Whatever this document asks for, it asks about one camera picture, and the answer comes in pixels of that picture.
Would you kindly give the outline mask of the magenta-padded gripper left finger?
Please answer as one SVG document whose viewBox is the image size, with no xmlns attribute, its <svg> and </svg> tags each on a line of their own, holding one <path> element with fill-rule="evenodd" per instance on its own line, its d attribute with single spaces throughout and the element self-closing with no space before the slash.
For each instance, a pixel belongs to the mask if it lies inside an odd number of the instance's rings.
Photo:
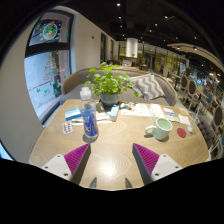
<svg viewBox="0 0 224 224">
<path fill-rule="evenodd" d="M 66 155 L 57 154 L 42 169 L 79 184 L 91 154 L 90 144 L 82 145 Z"/>
</svg>

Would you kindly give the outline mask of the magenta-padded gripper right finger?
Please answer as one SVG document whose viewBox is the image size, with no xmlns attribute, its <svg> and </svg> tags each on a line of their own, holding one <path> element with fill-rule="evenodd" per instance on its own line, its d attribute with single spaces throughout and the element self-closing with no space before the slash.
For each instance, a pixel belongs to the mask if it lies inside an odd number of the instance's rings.
<svg viewBox="0 0 224 224">
<path fill-rule="evenodd" d="M 182 169 L 169 155 L 159 155 L 136 143 L 133 144 L 132 153 L 145 185 Z"/>
</svg>

